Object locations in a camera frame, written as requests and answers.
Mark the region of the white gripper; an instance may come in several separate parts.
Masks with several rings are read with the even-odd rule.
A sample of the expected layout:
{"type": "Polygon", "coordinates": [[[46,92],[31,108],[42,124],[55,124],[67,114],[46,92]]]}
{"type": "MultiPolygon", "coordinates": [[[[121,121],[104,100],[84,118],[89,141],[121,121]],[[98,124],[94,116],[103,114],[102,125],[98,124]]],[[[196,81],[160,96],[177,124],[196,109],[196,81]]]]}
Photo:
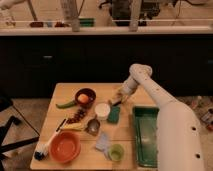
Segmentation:
{"type": "Polygon", "coordinates": [[[121,103],[125,103],[132,94],[137,90],[138,83],[132,78],[128,77],[121,87],[121,92],[123,93],[121,96],[121,103]]]}

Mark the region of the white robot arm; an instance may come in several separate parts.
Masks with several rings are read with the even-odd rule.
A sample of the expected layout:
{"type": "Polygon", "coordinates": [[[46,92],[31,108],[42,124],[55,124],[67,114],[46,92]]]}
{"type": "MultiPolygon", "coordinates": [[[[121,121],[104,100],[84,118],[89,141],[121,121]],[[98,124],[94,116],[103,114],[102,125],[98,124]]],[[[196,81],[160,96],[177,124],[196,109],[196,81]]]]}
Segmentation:
{"type": "Polygon", "coordinates": [[[158,171],[205,171],[194,111],[151,79],[152,68],[132,64],[122,93],[131,96],[142,85],[159,108],[157,116],[158,171]]]}

